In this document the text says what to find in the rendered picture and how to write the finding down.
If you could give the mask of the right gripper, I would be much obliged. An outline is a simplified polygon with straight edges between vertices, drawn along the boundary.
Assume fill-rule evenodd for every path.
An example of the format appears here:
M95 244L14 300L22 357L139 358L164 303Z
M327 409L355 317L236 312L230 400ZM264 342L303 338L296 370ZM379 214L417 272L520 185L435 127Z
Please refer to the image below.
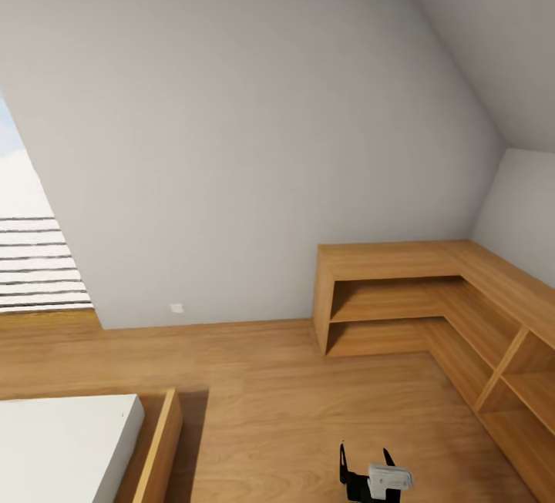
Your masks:
M390 454L386 449L384 451L384 456L387 465L381 466L395 466ZM341 443L340 446L341 454L341 464L339 466L339 478L342 483L347 485L347 498L351 501L360 501L360 503L399 503L399 497L401 497L401 490L394 490L393 488L388 488L386 492L386 500L384 499L373 499L368 486L368 475L357 475L354 472L348 471L347 464L345 461L345 451L344 445ZM401 468L395 466L395 468Z

